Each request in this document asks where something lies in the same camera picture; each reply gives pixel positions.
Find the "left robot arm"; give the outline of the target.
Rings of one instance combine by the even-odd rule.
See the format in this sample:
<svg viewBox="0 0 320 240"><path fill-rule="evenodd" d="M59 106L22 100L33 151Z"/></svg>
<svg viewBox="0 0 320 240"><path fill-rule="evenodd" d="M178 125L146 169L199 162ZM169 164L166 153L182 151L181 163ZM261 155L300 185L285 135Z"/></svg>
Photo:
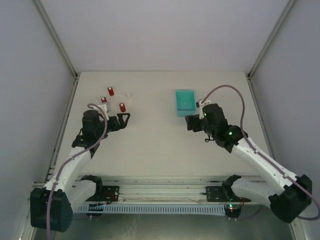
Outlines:
<svg viewBox="0 0 320 240"><path fill-rule="evenodd" d="M100 147L100 142L111 132L125 129L130 113L118 113L108 117L105 110L87 110L82 116L82 127L71 145L67 160L57 173L41 188L32 190L30 224L34 228L65 232L76 211L84 202L94 201L97 206L118 200L115 190L107 190L100 177L85 175L79 179L82 169Z"/></svg>

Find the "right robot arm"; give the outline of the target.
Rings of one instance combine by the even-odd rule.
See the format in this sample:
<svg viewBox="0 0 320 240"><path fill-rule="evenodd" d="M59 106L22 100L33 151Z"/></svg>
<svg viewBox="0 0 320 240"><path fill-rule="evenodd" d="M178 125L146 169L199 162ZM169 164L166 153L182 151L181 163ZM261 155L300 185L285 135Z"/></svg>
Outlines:
<svg viewBox="0 0 320 240"><path fill-rule="evenodd" d="M228 124L216 103L200 106L200 113L185 117L187 130L205 132L206 142L219 147L251 166L268 184L261 187L232 175L222 184L226 198L245 198L270 208L282 222L291 223L312 203L312 180L298 176L266 155L239 126Z"/></svg>

